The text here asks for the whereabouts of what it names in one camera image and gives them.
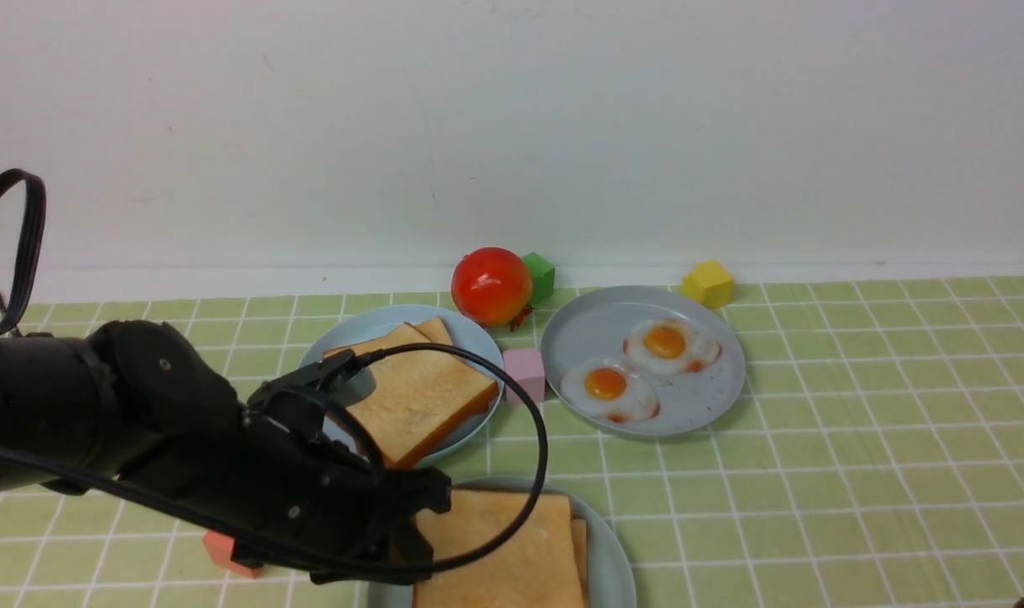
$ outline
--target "tomato stem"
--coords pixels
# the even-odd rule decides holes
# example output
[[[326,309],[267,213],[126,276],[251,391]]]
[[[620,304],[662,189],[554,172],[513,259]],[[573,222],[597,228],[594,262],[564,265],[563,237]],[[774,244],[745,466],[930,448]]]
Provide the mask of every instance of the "tomato stem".
[[[522,311],[519,311],[519,314],[515,315],[515,318],[512,319],[512,323],[509,324],[509,329],[511,329],[511,331],[516,331],[517,329],[519,329],[519,325],[521,325],[523,321],[526,321],[526,317],[529,316],[534,311],[535,308],[531,307],[530,304],[526,304],[526,306],[522,308]]]

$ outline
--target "pink cube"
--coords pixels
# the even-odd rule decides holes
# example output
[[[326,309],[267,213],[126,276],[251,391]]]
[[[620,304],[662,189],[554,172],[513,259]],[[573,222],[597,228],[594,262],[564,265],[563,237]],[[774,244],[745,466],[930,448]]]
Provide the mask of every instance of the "pink cube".
[[[260,576],[260,569],[246,568],[241,563],[233,561],[233,538],[225,534],[208,530],[204,534],[204,549],[208,551],[208,558],[211,558],[211,562],[219,568],[225,568],[250,578]]]
[[[546,400],[546,368],[542,365],[539,349],[512,349],[504,351],[504,371],[526,389],[535,403]],[[512,405],[522,405],[522,399],[505,386],[504,396]]]

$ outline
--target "robotic arm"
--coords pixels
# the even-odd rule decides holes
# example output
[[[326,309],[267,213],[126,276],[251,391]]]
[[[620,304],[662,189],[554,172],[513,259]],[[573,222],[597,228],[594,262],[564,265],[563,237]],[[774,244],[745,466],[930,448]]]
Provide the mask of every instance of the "robotic arm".
[[[8,305],[0,293],[0,338],[15,336],[0,339],[0,491],[101,490],[231,536],[246,566],[303,570],[317,584],[411,584],[483,558],[526,522],[546,473],[541,412],[499,365],[467,350],[426,343],[343,351],[264,384],[242,404],[167,323],[112,321],[87,339],[18,335],[45,216],[45,190],[29,173],[3,173],[0,198],[20,181],[28,204]],[[412,520],[421,509],[451,508],[450,478],[433,467],[385,469],[348,409],[373,390],[367,366],[409,350],[485,366],[522,398],[539,430],[522,512],[492,541],[437,562]],[[352,436],[353,452],[324,434],[325,417]]]

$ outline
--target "yellow cube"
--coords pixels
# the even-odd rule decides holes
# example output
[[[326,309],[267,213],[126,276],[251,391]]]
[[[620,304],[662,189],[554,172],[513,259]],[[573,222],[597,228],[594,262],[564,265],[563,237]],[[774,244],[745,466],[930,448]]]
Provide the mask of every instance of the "yellow cube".
[[[733,276],[717,259],[711,259],[685,276],[680,292],[713,311],[733,299]]]

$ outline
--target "white wall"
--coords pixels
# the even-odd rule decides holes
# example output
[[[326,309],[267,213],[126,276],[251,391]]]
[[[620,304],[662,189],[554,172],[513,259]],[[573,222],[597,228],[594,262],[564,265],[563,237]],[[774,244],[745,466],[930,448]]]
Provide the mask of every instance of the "white wall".
[[[9,166],[44,276],[1021,265],[1024,0],[8,0]]]

